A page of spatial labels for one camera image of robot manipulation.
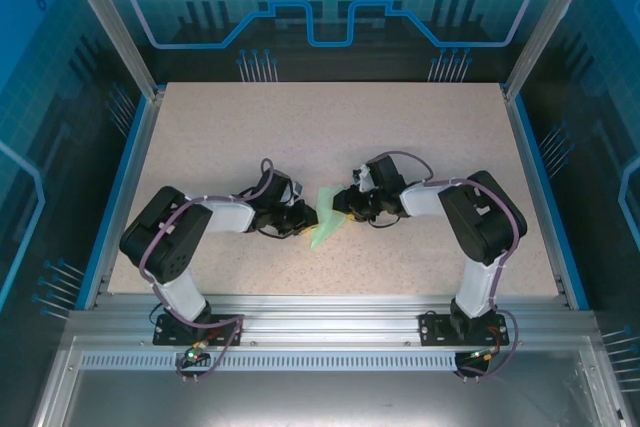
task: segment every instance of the black bracket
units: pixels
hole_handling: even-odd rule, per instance
[[[237,315],[211,315],[207,319],[208,324],[222,322]],[[156,321],[155,332],[153,333],[153,345],[171,345],[171,346],[191,346],[204,338],[209,339],[209,346],[224,346],[229,340],[229,336],[233,333],[236,324],[232,323],[220,327],[219,329],[191,329],[169,314],[161,314]],[[240,345],[242,332],[238,332],[231,342],[232,346]]]
[[[473,327],[462,336],[452,324],[451,314],[436,314],[434,311],[429,311],[419,315],[420,344],[423,347],[491,347],[496,345],[496,338],[489,327],[495,327],[500,335],[500,346],[509,345],[509,332],[504,316],[491,310],[473,321]]]

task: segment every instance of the green object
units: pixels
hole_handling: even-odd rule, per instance
[[[341,185],[338,187],[320,187],[320,190],[318,190],[318,202],[316,204],[318,225],[311,232],[311,250],[324,242],[347,220],[345,214],[333,210],[333,198],[342,190],[344,190],[344,187]]]

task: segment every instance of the work surface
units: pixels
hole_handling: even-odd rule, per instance
[[[498,292],[557,294],[497,84],[169,84],[129,222],[165,185],[193,196],[253,186],[263,157],[302,183],[313,206],[319,187],[348,186],[353,169],[386,150],[423,157],[435,179],[488,170],[529,224]],[[426,176],[394,160],[407,181]],[[210,294],[454,294],[463,265],[444,217],[383,230],[347,222],[313,251],[308,235],[209,234],[191,262]],[[150,291],[120,253],[109,290]]]

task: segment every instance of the enclosure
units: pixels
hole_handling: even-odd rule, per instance
[[[0,7],[6,425],[636,424],[640,0]],[[346,222],[314,249],[203,237],[195,280],[245,321],[219,371],[183,385],[119,252],[154,193],[240,192],[270,157],[315,205],[395,150],[436,179],[491,172],[526,218],[498,289],[520,332],[500,376],[464,382],[454,346],[421,345],[464,257],[445,218],[419,217]]]

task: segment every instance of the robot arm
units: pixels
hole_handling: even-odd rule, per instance
[[[145,270],[153,276],[154,290],[169,305],[169,310],[189,322],[209,323],[209,305],[198,291],[189,268],[202,236],[255,231],[279,239],[298,235],[317,224],[315,211],[300,198],[301,193],[300,184],[282,172],[273,171],[270,181],[269,172],[264,172],[256,187],[246,189],[233,202],[214,197],[185,210],[160,238],[145,264]],[[120,250],[136,267],[164,223],[188,201],[177,189],[163,187],[127,228]],[[266,227],[275,229],[275,233],[265,232]],[[204,333],[198,329],[193,332],[196,338]]]
[[[486,323],[499,321],[491,308],[491,290],[500,258],[509,250],[514,237],[513,226],[503,210],[505,206],[515,219],[519,237],[527,232],[524,217],[491,174],[480,171],[467,179],[407,185],[386,154],[365,163],[353,174],[355,183],[336,195],[334,209],[350,214],[356,221],[371,223],[383,211],[399,219],[421,215],[447,217],[466,256],[462,285],[451,303],[450,327],[464,342],[471,342],[474,332],[484,336]],[[485,190],[493,193],[502,206]]]

